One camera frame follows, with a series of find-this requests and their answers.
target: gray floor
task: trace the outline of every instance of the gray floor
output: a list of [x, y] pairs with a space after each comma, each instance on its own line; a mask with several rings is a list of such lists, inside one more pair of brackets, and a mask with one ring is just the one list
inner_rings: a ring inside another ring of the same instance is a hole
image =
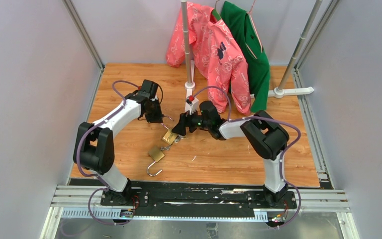
[[[92, 219], [64, 219], [63, 230], [82, 239], [343, 239], [335, 213], [302, 213], [280, 231], [265, 231], [264, 223], [131, 221], [125, 226], [104, 226]], [[68, 238], [60, 232], [57, 239]]]

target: black cartoon figure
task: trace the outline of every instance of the black cartoon figure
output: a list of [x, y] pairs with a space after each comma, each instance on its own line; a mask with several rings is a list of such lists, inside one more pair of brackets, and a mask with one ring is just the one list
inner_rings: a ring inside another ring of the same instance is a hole
[[217, 49], [217, 56], [219, 56], [219, 59], [221, 60], [223, 58], [223, 52], [226, 50], [225, 44], [223, 44], [223, 41], [220, 42], [220, 47]]

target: robotic arm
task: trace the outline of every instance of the robotic arm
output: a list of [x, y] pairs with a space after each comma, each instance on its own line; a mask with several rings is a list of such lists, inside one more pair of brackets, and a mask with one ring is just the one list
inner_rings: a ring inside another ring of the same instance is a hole
[[108, 185], [121, 201], [129, 201], [131, 196], [131, 181], [126, 178], [114, 165], [115, 151], [113, 139], [134, 119], [145, 117], [148, 123], [163, 123], [162, 110], [156, 92], [159, 85], [153, 81], [144, 80], [142, 86], [128, 94], [124, 109], [117, 114], [123, 103], [93, 123], [83, 122], [77, 132], [74, 151], [74, 162], [77, 163], [77, 148], [83, 135], [95, 124], [104, 121], [100, 127], [87, 135], [80, 148], [81, 166], [97, 174]]
[[[264, 182], [265, 199], [271, 205], [279, 202], [287, 192], [287, 184], [282, 180], [280, 171], [280, 153], [286, 148], [289, 134], [278, 123], [259, 119], [232, 120], [221, 119], [216, 107], [211, 101], [204, 101], [199, 105], [201, 115], [196, 111], [198, 100], [187, 100], [189, 111], [180, 115], [178, 124], [172, 129], [173, 133], [185, 136], [187, 127], [189, 132], [197, 128], [208, 131], [218, 140], [227, 140], [234, 137], [246, 137], [262, 157], [266, 179]], [[256, 117], [272, 119], [265, 111], [254, 114]]]

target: wood grain surface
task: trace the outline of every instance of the wood grain surface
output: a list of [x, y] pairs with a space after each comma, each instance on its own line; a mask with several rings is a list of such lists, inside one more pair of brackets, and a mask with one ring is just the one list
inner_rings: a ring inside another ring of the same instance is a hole
[[[285, 67], [271, 67], [271, 89], [277, 86], [285, 71]], [[115, 80], [128, 80], [140, 85], [143, 79], [157, 82], [163, 88], [162, 112], [172, 117], [175, 122], [165, 118], [167, 126], [175, 126], [180, 113], [184, 112], [185, 89], [187, 80], [185, 65], [172, 68], [166, 64], [118, 64], [109, 63], [103, 73], [89, 122], [100, 119], [120, 104], [120, 97], [111, 85]], [[207, 86], [206, 79], [195, 69], [194, 81], [196, 89]], [[134, 91], [129, 84], [118, 83], [117, 89], [124, 95]], [[290, 77], [286, 88], [292, 88]], [[198, 95], [200, 102], [207, 100], [207, 92]], [[269, 98], [267, 112], [275, 119], [289, 122], [301, 129], [302, 138], [285, 156], [285, 176], [297, 186], [319, 187], [317, 173], [311, 154], [304, 122], [296, 96], [282, 99]], [[232, 102], [231, 118], [240, 118], [240, 114]], [[296, 132], [288, 127], [290, 140]], [[221, 183], [240, 185], [262, 185], [264, 168], [262, 159], [255, 153], [246, 138], [233, 138], [226, 141], [213, 139], [206, 131], [197, 130], [188, 133], [187, 138], [174, 143], [170, 151], [164, 151], [165, 157], [156, 163], [152, 173], [159, 169], [163, 172], [156, 177], [146, 173], [147, 166], [153, 162], [148, 151], [155, 145], [167, 146], [162, 141], [166, 129], [160, 124], [148, 124], [134, 120], [128, 124], [115, 138], [115, 164], [126, 177], [131, 180], [169, 181], [192, 183]], [[77, 166], [71, 177], [81, 177]]]

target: pink jacket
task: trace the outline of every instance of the pink jacket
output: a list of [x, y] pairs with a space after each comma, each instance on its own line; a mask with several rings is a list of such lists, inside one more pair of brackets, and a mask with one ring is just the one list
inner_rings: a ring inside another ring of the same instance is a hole
[[[212, 7], [188, 2], [188, 27], [195, 66], [207, 79], [208, 85], [218, 86], [227, 92], [230, 84], [236, 108], [247, 115], [251, 106], [247, 62], [229, 28], [223, 20], [216, 22], [211, 16], [212, 11]], [[179, 67], [185, 59], [181, 11], [166, 59], [173, 67]], [[219, 90], [209, 88], [208, 98], [219, 113], [225, 111], [227, 99]]]

